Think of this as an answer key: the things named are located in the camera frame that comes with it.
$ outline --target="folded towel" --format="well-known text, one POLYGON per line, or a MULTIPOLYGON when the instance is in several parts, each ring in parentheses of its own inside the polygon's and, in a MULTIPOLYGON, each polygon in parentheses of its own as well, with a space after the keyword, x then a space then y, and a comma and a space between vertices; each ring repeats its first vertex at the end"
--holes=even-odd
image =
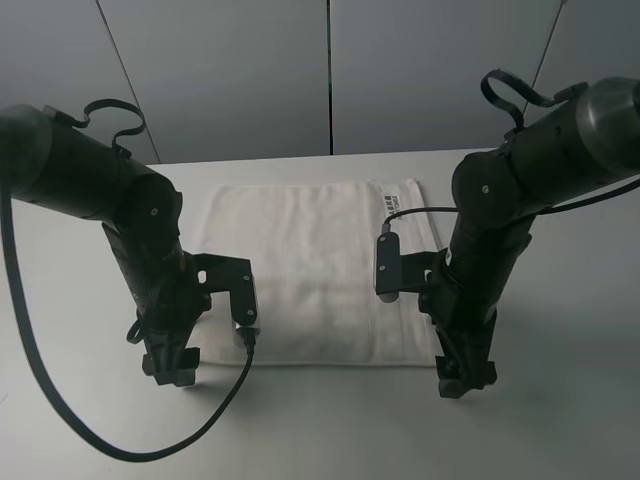
MULTIPOLYGON (((415 180, 212 186, 197 251, 251 260, 262 328, 256 364, 433 366, 439 347, 417 295, 386 304, 373 289, 383 220, 423 206, 415 180)), ((403 254, 437 250, 426 214, 399 218, 393 230, 403 254)), ((203 362, 240 365, 246 353, 232 335, 228 294, 215 294, 190 344, 203 362)))

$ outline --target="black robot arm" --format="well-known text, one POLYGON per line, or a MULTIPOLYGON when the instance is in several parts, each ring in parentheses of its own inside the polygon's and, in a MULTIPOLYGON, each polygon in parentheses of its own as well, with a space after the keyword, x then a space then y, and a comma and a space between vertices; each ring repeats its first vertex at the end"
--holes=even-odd
POLYGON ((230 291, 236 331, 259 332, 249 260, 190 255, 182 250, 178 217, 182 195, 156 171, 131 158, 116 139, 111 147, 76 128, 104 107, 133 105, 100 100, 85 109, 85 121, 51 109, 19 106, 0 112, 2 161, 8 162, 14 198, 87 220, 102 222, 113 254, 137 307, 127 334, 144 342, 142 367, 159 385, 191 385, 199 349, 186 348, 210 294, 230 291), (198 272, 206 272, 200 283, 198 272))
MULTIPOLYGON (((488 360, 496 305, 531 241, 535 217, 566 209, 552 207, 640 173, 638 81, 580 84, 554 100, 531 92, 502 71, 483 80, 485 96, 514 117, 516 128, 497 150, 467 155, 457 167, 452 190, 459 213, 448 249, 401 255, 389 223, 377 241, 376 293, 384 301, 393 301, 400 291, 418 293, 418 308, 436 326, 443 350, 436 358, 442 397, 460 398, 496 381, 488 360), (507 79, 536 104, 561 105, 525 128, 517 108, 492 94, 489 78, 507 79)), ((639 184, 634 181, 619 193, 639 184)))

